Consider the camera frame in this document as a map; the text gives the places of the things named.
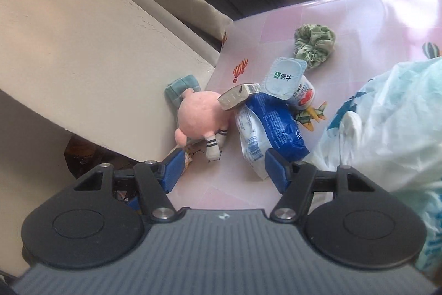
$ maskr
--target pink plush toy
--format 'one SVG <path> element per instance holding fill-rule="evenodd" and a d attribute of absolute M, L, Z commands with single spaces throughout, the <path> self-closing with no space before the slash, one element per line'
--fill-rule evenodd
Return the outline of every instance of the pink plush toy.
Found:
<path fill-rule="evenodd" d="M 219 159 L 220 148 L 224 145 L 230 118 L 230 112 L 222 110 L 218 102 L 220 94 L 186 89 L 181 96 L 184 99 L 178 109 L 176 143 L 179 146 L 185 146 L 187 138 L 204 138 L 207 141 L 207 159 Z"/>

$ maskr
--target plush toy ear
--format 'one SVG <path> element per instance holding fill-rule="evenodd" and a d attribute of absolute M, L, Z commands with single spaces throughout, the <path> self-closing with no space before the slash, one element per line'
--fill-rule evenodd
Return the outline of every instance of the plush toy ear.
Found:
<path fill-rule="evenodd" d="M 192 88 L 189 88 L 189 89 L 186 89 L 183 93 L 182 93 L 182 97 L 183 97 L 183 99 L 185 98 L 185 97 L 187 97 L 188 95 L 190 95 L 190 94 L 192 94 L 194 92 L 194 90 L 192 89 Z"/>

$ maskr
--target metal screw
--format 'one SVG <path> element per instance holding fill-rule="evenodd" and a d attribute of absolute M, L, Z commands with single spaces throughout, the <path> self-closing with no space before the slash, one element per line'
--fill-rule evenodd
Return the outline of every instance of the metal screw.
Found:
<path fill-rule="evenodd" d="M 275 216 L 282 220 L 290 220 L 296 216 L 296 211 L 290 208 L 279 208 L 275 210 Z"/>
<path fill-rule="evenodd" d="M 175 215 L 175 211 L 169 208 L 158 208 L 152 211 L 152 215 L 157 219 L 169 219 Z"/>

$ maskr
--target plush toy leg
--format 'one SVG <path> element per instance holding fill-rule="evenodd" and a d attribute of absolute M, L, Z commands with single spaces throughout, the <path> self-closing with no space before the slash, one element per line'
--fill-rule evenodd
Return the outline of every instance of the plush toy leg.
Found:
<path fill-rule="evenodd" d="M 204 137 L 207 141 L 206 145 L 206 158 L 208 161 L 218 160 L 221 156 L 221 151 L 215 138 L 215 134 L 211 134 L 208 137 Z"/>
<path fill-rule="evenodd" d="M 224 146 L 225 139 L 227 137 L 227 129 L 228 129 L 228 125 L 223 126 L 220 129 L 220 131 L 215 134 L 215 138 L 217 140 L 217 143 L 218 143 L 218 146 L 220 147 L 220 149 Z"/>
<path fill-rule="evenodd" d="M 179 146 L 187 144 L 187 136 L 181 131 L 180 128 L 175 130 L 175 141 Z"/>

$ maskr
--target yogurt cup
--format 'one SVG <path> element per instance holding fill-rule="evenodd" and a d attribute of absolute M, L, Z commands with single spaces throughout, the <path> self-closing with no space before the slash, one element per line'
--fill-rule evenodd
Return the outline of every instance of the yogurt cup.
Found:
<path fill-rule="evenodd" d="M 307 63 L 301 59 L 277 58 L 264 81 L 261 91 L 281 100 L 289 100 L 299 88 Z"/>
<path fill-rule="evenodd" d="M 287 100 L 287 104 L 297 110 L 305 110 L 311 105 L 314 98 L 315 88 L 306 77 L 302 76 L 298 88 L 293 93 L 293 96 Z"/>

